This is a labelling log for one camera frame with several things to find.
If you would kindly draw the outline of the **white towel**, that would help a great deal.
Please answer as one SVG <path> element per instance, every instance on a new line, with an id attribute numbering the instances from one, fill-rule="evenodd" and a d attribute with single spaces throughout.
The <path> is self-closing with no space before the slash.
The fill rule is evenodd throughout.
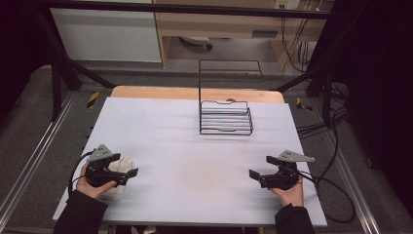
<path id="1" fill-rule="evenodd" d="M 121 157 L 119 160 L 112 162 L 109 165 L 109 169 L 113 172 L 127 173 L 132 166 L 132 159 Z M 100 196 L 100 200 L 103 201 L 119 201 L 125 192 L 125 185 L 118 185 L 109 189 L 107 192 Z"/>

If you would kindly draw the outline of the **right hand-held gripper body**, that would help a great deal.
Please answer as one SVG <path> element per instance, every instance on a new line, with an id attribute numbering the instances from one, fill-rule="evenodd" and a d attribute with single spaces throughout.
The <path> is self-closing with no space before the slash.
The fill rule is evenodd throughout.
<path id="1" fill-rule="evenodd" d="M 262 175 L 258 181 L 262 188 L 279 188 L 287 190 L 291 188 L 299 179 L 298 162 L 314 162 L 315 158 L 285 150 L 275 157 L 281 161 L 278 171 L 273 175 Z"/>

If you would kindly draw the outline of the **white chair base with caster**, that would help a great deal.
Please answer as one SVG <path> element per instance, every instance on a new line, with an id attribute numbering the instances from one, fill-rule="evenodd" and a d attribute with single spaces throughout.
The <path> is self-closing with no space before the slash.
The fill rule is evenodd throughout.
<path id="1" fill-rule="evenodd" d="M 181 40 L 199 46 L 205 46 L 208 50 L 213 48 L 210 40 L 207 37 L 188 37 L 188 36 L 181 36 Z"/>

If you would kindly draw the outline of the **white cabinet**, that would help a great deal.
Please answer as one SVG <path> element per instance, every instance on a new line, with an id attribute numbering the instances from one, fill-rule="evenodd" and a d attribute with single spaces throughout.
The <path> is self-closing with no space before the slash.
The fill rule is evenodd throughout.
<path id="1" fill-rule="evenodd" d="M 72 59 L 160 62 L 153 13 L 51 9 Z"/>

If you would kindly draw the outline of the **black metal crossbar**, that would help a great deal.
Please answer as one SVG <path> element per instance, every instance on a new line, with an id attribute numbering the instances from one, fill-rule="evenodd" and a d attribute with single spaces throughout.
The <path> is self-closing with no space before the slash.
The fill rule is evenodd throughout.
<path id="1" fill-rule="evenodd" d="M 37 6 L 55 9 L 121 11 L 169 14 L 199 14 L 221 16 L 246 16 L 287 19 L 331 20 L 344 16 L 342 12 L 298 11 L 250 9 L 241 7 L 176 5 L 176 4 L 147 4 L 124 2 L 98 2 L 81 0 L 35 0 Z"/>

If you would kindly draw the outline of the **person's right hand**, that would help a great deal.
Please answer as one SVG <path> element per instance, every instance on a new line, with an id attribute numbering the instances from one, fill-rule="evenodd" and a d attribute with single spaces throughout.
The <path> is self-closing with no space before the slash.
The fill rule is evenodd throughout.
<path id="1" fill-rule="evenodd" d="M 288 205 L 292 205 L 293 207 L 304 206 L 304 190 L 302 177 L 299 177 L 298 181 L 287 190 L 271 188 L 271 191 L 279 198 L 284 207 Z"/>

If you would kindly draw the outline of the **dark curtain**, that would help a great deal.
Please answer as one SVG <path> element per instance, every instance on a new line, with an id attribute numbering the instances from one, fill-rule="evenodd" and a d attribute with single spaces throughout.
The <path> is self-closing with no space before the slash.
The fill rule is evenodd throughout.
<path id="1" fill-rule="evenodd" d="M 28 0 L 0 0 L 0 122 L 32 72 L 50 64 L 50 50 Z"/>
<path id="2" fill-rule="evenodd" d="M 350 89 L 349 107 L 373 164 L 413 215 L 413 0 L 335 0 L 312 61 L 343 32 L 335 82 Z"/>

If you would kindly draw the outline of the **wooden table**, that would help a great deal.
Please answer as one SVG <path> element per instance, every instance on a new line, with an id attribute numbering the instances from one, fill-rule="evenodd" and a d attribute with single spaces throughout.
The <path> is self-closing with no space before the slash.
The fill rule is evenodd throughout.
<path id="1" fill-rule="evenodd" d="M 201 89 L 180 87 L 118 86 L 113 89 L 112 98 L 162 98 L 206 100 L 244 100 L 248 102 L 284 103 L 279 92 L 242 89 Z"/>

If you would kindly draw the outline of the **person's left hand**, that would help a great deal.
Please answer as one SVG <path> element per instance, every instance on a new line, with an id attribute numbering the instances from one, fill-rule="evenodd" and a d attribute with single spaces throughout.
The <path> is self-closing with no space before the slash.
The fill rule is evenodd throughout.
<path id="1" fill-rule="evenodd" d="M 113 188 L 117 184 L 116 181 L 109 181 L 99 187 L 93 187 L 89 185 L 87 180 L 85 179 L 87 167 L 88 167 L 88 163 L 86 163 L 81 169 L 81 177 L 76 182 L 77 191 L 91 198 L 98 199 L 102 194 L 109 191 L 111 188 Z"/>

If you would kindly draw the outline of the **white power strip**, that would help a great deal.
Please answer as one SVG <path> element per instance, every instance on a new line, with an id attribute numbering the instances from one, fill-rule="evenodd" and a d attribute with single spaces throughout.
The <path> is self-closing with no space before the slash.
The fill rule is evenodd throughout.
<path id="1" fill-rule="evenodd" d="M 276 0 L 274 8 L 281 10 L 296 10 L 300 0 Z"/>

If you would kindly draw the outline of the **aluminium floor rail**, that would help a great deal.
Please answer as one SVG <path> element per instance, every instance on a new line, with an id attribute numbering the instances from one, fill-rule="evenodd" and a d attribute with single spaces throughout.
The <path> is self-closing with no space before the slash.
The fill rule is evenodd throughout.
<path id="1" fill-rule="evenodd" d="M 37 168 L 41 164 L 46 152 L 55 138 L 56 133 L 58 132 L 62 122 L 70 110 L 70 107 L 73 104 L 74 99 L 77 96 L 77 92 L 69 92 L 66 95 L 62 105 L 60 106 L 62 108 L 61 112 L 57 115 L 55 120 L 49 124 L 47 130 L 42 135 L 40 141 L 24 165 L 24 168 L 20 172 L 18 179 L 12 186 L 4 202 L 0 205 L 0 232 L 5 228 L 7 222 L 12 216 L 19 200 L 30 183 L 30 180 L 32 180 Z"/>
<path id="2" fill-rule="evenodd" d="M 335 157 L 334 163 L 338 169 L 340 177 L 346 187 L 347 192 L 353 199 L 356 207 L 358 220 L 364 230 L 365 234 L 380 234 L 380 228 L 376 222 L 376 219 L 371 212 L 366 199 L 357 183 L 354 173 L 349 167 L 344 154 L 339 148 L 338 141 L 333 132 L 325 133 L 325 138 L 328 142 L 330 149 Z"/>

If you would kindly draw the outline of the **black metal stand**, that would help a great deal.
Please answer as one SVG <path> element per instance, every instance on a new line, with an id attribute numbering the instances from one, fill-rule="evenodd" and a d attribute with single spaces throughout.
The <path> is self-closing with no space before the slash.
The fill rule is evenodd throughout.
<path id="1" fill-rule="evenodd" d="M 283 93 L 289 88 L 310 79 L 306 90 L 308 97 L 315 97 L 322 93 L 321 118 L 328 126 L 332 126 L 330 118 L 330 104 L 332 97 L 333 71 L 340 63 L 343 48 L 347 36 L 347 29 L 339 22 L 329 19 L 320 35 L 307 71 L 293 80 L 275 88 L 275 91 Z"/>
<path id="2" fill-rule="evenodd" d="M 48 8 L 33 6 L 32 14 L 37 19 L 43 34 L 47 38 L 48 46 L 51 49 L 50 59 L 53 84 L 53 121 L 56 120 L 62 113 L 61 82 L 64 82 L 69 91 L 79 91 L 82 87 L 82 83 L 78 78 L 78 72 L 105 88 L 116 87 L 115 84 L 92 73 L 79 62 L 69 57 L 59 36 L 58 30 L 56 26 L 54 26 L 53 16 Z"/>

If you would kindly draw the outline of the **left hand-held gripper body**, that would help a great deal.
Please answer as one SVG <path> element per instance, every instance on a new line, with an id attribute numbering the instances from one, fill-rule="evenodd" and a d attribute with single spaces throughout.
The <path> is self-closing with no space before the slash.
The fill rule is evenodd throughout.
<path id="1" fill-rule="evenodd" d="M 116 185 L 126 185 L 128 181 L 127 173 L 113 172 L 109 169 L 109 165 L 103 160 L 115 153 L 112 153 L 104 144 L 98 146 L 88 158 L 88 167 L 85 177 L 89 185 L 99 187 L 106 182 L 116 181 Z"/>

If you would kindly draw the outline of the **white table mat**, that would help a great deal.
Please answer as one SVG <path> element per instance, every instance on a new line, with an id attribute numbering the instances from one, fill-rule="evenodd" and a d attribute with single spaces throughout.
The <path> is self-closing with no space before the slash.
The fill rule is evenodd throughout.
<path id="1" fill-rule="evenodd" d="M 272 174 L 269 155 L 302 147 L 285 103 L 253 102 L 249 136 L 202 135 L 194 100 L 108 98 L 86 145 L 105 144 L 138 170 L 106 223 L 265 226 L 282 204 L 251 179 Z"/>

